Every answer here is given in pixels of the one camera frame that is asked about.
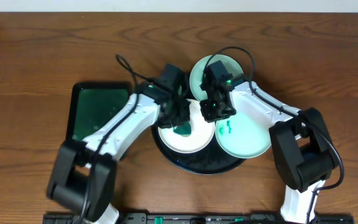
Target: wooden table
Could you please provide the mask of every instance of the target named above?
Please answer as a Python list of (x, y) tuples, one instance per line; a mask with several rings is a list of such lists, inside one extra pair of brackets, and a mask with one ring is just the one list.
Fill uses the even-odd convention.
[[(0, 223), (40, 223), (64, 210), (45, 196), (65, 137), (72, 86), (131, 80), (115, 61), (157, 76), (166, 63), (186, 71), (227, 45), (257, 60), (256, 81), (298, 108), (324, 115), (346, 177), (320, 194), (321, 213), (358, 223), (358, 14), (0, 13)], [(227, 52), (248, 70), (249, 59)], [(338, 178), (333, 172), (328, 183)], [(149, 212), (278, 211), (284, 183), (272, 151), (220, 175), (185, 172), (164, 159), (150, 130), (119, 165), (114, 206)]]

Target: black motor joint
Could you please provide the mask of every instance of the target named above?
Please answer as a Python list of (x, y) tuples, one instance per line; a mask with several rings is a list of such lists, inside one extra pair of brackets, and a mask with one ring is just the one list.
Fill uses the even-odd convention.
[[(299, 117), (314, 124), (332, 144), (323, 116), (318, 110), (309, 108), (300, 111)], [(309, 138), (309, 142), (299, 146), (295, 139), (298, 134)], [(269, 135), (277, 172), (293, 190), (304, 192), (317, 181), (329, 179), (332, 170), (339, 165), (329, 144), (315, 129), (303, 126), (299, 119), (277, 122), (269, 128)]]
[(214, 122), (236, 114), (229, 94), (234, 89), (235, 85), (232, 83), (234, 80), (233, 75), (226, 70), (222, 61), (219, 60), (208, 65), (200, 85), (208, 96), (207, 100), (200, 102), (201, 113), (205, 121)]
[(185, 98), (189, 88), (186, 75), (178, 67), (166, 64), (161, 76), (153, 83), (140, 84), (140, 92), (160, 105), (158, 127), (172, 128), (190, 120), (190, 102)]

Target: black cable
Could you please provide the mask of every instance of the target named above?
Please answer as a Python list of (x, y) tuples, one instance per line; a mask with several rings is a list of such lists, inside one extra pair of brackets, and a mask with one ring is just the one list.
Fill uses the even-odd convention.
[(136, 72), (133, 71), (132, 67), (129, 65), (129, 63), (127, 62), (127, 60), (121, 56), (121, 55), (116, 55), (116, 60), (118, 61), (118, 63), (124, 67), (126, 70), (129, 71), (129, 73), (131, 73), (132, 78), (134, 80), (134, 85), (135, 85), (135, 93), (136, 93), (136, 100), (135, 100), (135, 104), (134, 106), (131, 108), (131, 110), (122, 118), (120, 119), (101, 139), (98, 148), (96, 149), (96, 151), (94, 152), (94, 156), (91, 160), (91, 170), (89, 172), (89, 177), (88, 177), (88, 181), (87, 181), (87, 185), (86, 185), (86, 191), (85, 191), (85, 196), (84, 196), (84, 204), (82, 207), (82, 211), (81, 211), (81, 215), (80, 215), (80, 224), (83, 223), (83, 220), (85, 218), (85, 214), (86, 214), (86, 208), (87, 208), (87, 204), (88, 204), (88, 198), (91, 192), (91, 182), (94, 176), (94, 168), (95, 168), (95, 163), (97, 162), (97, 159), (99, 157), (99, 152), (102, 149), (102, 146), (106, 143), (107, 139), (109, 138), (110, 134), (120, 125), (122, 124), (122, 122), (124, 122), (136, 109), (137, 103), (139, 102), (139, 94), (138, 94), (138, 82), (136, 79), (136, 76), (143, 78), (143, 76), (137, 74)]
[[(158, 85), (158, 83), (155, 82), (155, 78), (149, 78), (149, 77), (145, 77), (143, 75), (140, 75), (139, 73), (133, 71), (133, 69), (131, 68), (131, 66), (129, 65), (129, 63), (124, 59), (123, 61), (118, 61), (118, 63), (123, 66), (126, 70), (128, 70), (129, 72), (131, 72), (132, 75), (135, 75), (139, 78), (142, 78), (150, 83), (153, 83), (154, 85), (166, 90), (166, 91), (169, 91), (171, 93), (173, 93), (172, 90), (168, 89), (168, 88), (165, 88), (164, 86), (160, 86)], [(185, 91), (183, 91), (180, 95), (180, 98), (184, 98), (186, 97), (187, 93), (189, 92), (189, 89), (190, 89), (190, 81), (189, 81), (189, 77), (187, 77), (186, 74), (183, 75), (185, 77), (185, 84), (186, 84), (186, 89)]]
[(293, 114), (287, 110), (284, 109), (284, 107), (282, 106), (277, 106), (275, 104), (273, 104), (272, 102), (270, 102), (269, 100), (265, 99), (263, 96), (261, 96), (255, 89), (254, 87), (252, 86), (252, 80), (254, 78), (254, 72), (255, 72), (255, 58), (252, 56), (252, 54), (246, 50), (246, 49), (243, 49), (241, 47), (235, 47), (235, 46), (229, 46), (229, 47), (224, 47), (222, 48), (221, 50), (218, 50), (215, 54), (213, 54), (212, 56), (210, 56), (210, 58), (208, 59), (208, 61), (206, 62), (206, 65), (204, 67), (204, 70), (203, 70), (203, 75), (205, 75), (205, 70), (209, 64), (209, 62), (211, 61), (211, 59), (213, 57), (215, 57), (215, 55), (217, 54), (220, 54), (221, 52), (227, 50), (227, 49), (236, 49), (236, 50), (240, 50), (244, 53), (246, 53), (251, 61), (252, 61), (252, 70), (251, 72), (249, 73), (249, 78), (247, 79), (247, 77), (244, 77), (248, 82), (249, 82), (249, 88), (251, 90), (251, 93), (254, 94), (255, 96), (257, 96), (259, 99), (261, 99), (263, 102), (267, 103), (268, 105), (270, 105), (271, 107), (275, 108), (276, 110), (278, 110), (279, 112), (281, 113), (285, 113), (293, 118), (296, 118), (296, 119), (299, 119), (302, 123), (304, 123), (306, 126), (308, 126), (309, 128), (311, 128), (313, 131), (316, 131), (323, 139), (324, 141), (327, 142), (327, 144), (329, 145), (329, 147), (332, 149), (332, 151), (334, 152), (335, 156), (337, 157), (338, 159), (338, 164), (339, 164), (339, 171), (340, 171), (340, 174), (339, 174), (339, 179), (338, 181), (335, 183), (335, 184), (332, 184), (332, 185), (329, 185), (329, 186), (325, 186), (325, 187), (317, 187), (313, 190), (313, 196), (311, 198), (311, 202), (310, 202), (310, 205), (309, 205), (309, 209), (308, 209), (308, 212), (306, 213), (306, 216), (307, 216), (307, 219), (306, 219), (306, 223), (309, 224), (310, 221), (310, 213), (311, 213), (311, 208), (313, 207), (313, 204), (314, 204), (314, 200), (315, 200), (315, 197), (318, 195), (318, 191), (320, 190), (329, 190), (329, 189), (334, 189), (335, 187), (339, 186), (342, 182), (343, 182), (343, 179), (344, 179), (344, 175), (345, 175), (345, 170), (344, 170), (344, 166), (343, 166), (343, 162), (342, 162), (342, 159), (338, 153), (338, 151), (336, 150), (336, 148), (331, 144), (331, 142), (328, 140), (328, 138), (325, 136), (325, 134), (319, 129), (317, 128), (317, 126), (315, 126), (313, 123), (310, 123), (309, 121), (307, 121), (306, 119), (302, 118), (301, 116), (298, 116), (297, 114)]

